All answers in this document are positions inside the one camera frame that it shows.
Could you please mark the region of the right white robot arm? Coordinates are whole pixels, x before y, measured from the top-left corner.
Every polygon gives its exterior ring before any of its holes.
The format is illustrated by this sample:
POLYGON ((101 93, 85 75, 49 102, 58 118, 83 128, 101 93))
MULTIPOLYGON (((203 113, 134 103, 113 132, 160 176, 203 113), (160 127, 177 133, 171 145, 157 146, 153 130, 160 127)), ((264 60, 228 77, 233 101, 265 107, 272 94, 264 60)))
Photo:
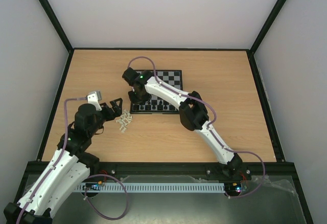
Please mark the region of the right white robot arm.
POLYGON ((189 131, 196 132, 209 145, 221 165, 222 173, 229 179, 235 178, 241 172, 242 159, 221 138, 213 127, 207 109, 212 109, 201 96, 177 89, 166 84, 152 71, 138 73, 128 67, 122 75, 132 90, 128 92, 133 104, 148 102, 152 96, 157 96, 178 109, 181 124, 189 131))

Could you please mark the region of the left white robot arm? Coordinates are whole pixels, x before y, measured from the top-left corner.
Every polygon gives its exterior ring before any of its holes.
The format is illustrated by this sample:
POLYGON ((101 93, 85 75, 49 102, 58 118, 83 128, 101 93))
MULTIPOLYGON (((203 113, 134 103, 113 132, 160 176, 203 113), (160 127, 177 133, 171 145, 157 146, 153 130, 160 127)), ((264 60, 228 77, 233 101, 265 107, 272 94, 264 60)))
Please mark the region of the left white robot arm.
POLYGON ((123 100, 100 103, 96 93, 85 100, 74 121, 65 123, 65 133, 42 174, 18 202, 5 207, 7 223, 52 223, 76 187, 97 171, 99 158, 86 150, 104 123, 122 114, 123 100))

